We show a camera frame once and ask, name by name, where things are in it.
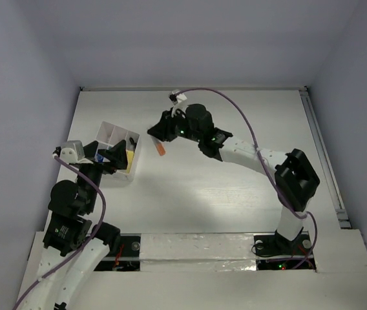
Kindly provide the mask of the yellow glue tube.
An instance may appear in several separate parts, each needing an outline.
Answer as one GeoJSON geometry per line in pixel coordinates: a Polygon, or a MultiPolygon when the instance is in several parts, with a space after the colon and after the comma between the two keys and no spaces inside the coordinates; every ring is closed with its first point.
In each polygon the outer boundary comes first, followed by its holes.
{"type": "Polygon", "coordinates": [[[133,160],[134,160],[134,151],[133,150],[126,150],[126,155],[127,155],[126,173],[129,174],[130,170],[132,168],[133,160]]]}

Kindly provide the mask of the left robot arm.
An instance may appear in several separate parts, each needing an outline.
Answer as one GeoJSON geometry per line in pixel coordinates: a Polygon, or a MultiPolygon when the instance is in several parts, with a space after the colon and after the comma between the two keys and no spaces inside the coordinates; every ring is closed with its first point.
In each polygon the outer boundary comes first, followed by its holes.
{"type": "Polygon", "coordinates": [[[14,309],[71,309],[93,270],[120,247],[120,229],[103,221],[107,202],[100,182],[127,168],[127,142],[106,147],[66,141],[52,155],[77,177],[57,182],[50,192],[51,217],[36,279],[14,309]]]}

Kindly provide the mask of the black scissors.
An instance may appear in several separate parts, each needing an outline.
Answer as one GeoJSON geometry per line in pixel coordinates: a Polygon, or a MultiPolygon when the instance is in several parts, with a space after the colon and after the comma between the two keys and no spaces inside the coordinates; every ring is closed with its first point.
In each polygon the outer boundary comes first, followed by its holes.
{"type": "Polygon", "coordinates": [[[131,144],[131,147],[132,147],[134,150],[136,150],[137,142],[136,142],[132,137],[130,137],[130,138],[129,138],[129,142],[130,142],[130,144],[131,144]]]}

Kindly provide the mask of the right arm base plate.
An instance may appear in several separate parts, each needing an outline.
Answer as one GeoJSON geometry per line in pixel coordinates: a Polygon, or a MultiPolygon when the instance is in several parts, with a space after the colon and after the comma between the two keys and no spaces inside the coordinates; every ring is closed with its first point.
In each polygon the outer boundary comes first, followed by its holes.
{"type": "Polygon", "coordinates": [[[275,234],[258,234],[254,236],[251,252],[256,256],[258,271],[315,271],[317,268],[311,252],[312,245],[307,232],[302,232],[292,242],[284,242],[275,234]]]}

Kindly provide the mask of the orange eraser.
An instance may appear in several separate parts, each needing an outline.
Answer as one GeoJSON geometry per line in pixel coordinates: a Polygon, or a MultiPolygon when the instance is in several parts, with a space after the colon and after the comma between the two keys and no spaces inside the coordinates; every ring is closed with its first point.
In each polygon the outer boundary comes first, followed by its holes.
{"type": "Polygon", "coordinates": [[[165,148],[163,146],[163,143],[155,137],[153,137],[152,140],[153,140],[154,146],[155,146],[158,154],[160,156],[164,156],[166,154],[166,151],[165,151],[165,148]]]}

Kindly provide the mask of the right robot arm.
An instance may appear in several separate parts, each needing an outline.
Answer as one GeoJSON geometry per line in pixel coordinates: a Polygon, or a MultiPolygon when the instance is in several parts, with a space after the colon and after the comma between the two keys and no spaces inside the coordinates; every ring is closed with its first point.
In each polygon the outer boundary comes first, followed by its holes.
{"type": "Polygon", "coordinates": [[[257,246],[256,252],[264,256],[293,253],[304,228],[308,203],[320,184],[315,169],[302,150],[280,152],[243,141],[216,127],[211,113],[201,104],[163,111],[160,120],[147,133],[161,142],[172,142],[176,138],[194,141],[208,158],[267,176],[275,186],[282,211],[274,234],[269,241],[257,246]]]}

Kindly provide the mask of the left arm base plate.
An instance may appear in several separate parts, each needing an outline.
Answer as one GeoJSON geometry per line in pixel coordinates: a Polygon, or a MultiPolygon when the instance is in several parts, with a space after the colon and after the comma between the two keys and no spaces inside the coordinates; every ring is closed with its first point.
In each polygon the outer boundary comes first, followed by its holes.
{"type": "Polygon", "coordinates": [[[120,244],[95,267],[95,271],[134,272],[140,270],[140,234],[122,234],[120,244]]]}

